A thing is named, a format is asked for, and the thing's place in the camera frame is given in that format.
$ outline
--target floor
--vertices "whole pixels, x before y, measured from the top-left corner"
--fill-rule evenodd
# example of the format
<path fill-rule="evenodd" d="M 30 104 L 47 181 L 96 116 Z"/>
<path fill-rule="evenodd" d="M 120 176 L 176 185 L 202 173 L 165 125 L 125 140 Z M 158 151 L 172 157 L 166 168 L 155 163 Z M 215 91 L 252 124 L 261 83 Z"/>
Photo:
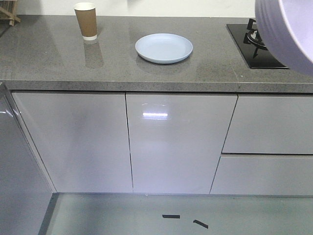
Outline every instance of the floor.
<path fill-rule="evenodd" d="M 313 198 L 128 194 L 53 198 L 53 213 L 47 213 L 46 228 L 41 230 L 47 235 L 313 234 Z"/>

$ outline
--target paper cup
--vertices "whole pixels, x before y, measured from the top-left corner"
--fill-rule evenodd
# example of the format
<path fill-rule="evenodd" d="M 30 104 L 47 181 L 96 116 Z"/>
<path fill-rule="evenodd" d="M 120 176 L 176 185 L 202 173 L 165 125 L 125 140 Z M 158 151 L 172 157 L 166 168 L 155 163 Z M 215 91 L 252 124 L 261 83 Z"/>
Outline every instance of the paper cup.
<path fill-rule="evenodd" d="M 96 8 L 91 2 L 80 2 L 74 5 L 77 21 L 84 40 L 97 38 Z"/>

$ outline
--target gas stove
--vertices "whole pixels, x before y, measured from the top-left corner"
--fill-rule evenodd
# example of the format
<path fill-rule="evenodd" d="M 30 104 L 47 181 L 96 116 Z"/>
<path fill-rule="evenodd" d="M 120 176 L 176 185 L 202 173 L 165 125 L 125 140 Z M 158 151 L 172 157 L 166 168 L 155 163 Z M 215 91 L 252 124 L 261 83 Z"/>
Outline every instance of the gas stove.
<path fill-rule="evenodd" d="M 288 69 L 271 55 L 264 45 L 254 19 L 248 24 L 227 24 L 241 55 L 251 69 Z"/>

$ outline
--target cabinet panel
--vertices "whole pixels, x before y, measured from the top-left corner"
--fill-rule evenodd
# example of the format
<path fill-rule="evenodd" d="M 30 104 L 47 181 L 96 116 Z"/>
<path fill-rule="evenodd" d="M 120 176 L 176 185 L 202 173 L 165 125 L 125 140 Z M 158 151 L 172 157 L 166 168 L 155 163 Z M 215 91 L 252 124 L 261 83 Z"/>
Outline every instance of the cabinet panel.
<path fill-rule="evenodd" d="M 51 196 L 0 83 L 0 234 L 38 234 Z"/>
<path fill-rule="evenodd" d="M 313 154 L 313 97 L 240 95 L 223 153 Z"/>
<path fill-rule="evenodd" d="M 236 95 L 126 95 L 134 192 L 209 193 Z"/>
<path fill-rule="evenodd" d="M 222 155 L 211 193 L 313 195 L 313 156 Z"/>
<path fill-rule="evenodd" d="M 132 192 L 124 94 L 13 97 L 58 192 Z"/>

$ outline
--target glossy cabinet door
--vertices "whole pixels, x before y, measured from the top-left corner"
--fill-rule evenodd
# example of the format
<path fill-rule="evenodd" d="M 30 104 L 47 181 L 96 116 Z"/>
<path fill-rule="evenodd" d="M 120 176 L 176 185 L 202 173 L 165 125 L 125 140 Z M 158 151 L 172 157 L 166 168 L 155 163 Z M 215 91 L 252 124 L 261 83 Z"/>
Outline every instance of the glossy cabinet door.
<path fill-rule="evenodd" d="M 313 195 L 312 155 L 222 155 L 211 194 Z"/>
<path fill-rule="evenodd" d="M 13 93 L 58 192 L 132 192 L 123 93 Z"/>
<path fill-rule="evenodd" d="M 209 193 L 236 99 L 127 94 L 134 192 Z"/>
<path fill-rule="evenodd" d="M 239 95 L 223 153 L 313 154 L 313 96 Z"/>
<path fill-rule="evenodd" d="M 38 234 L 52 190 L 0 83 L 0 234 Z"/>

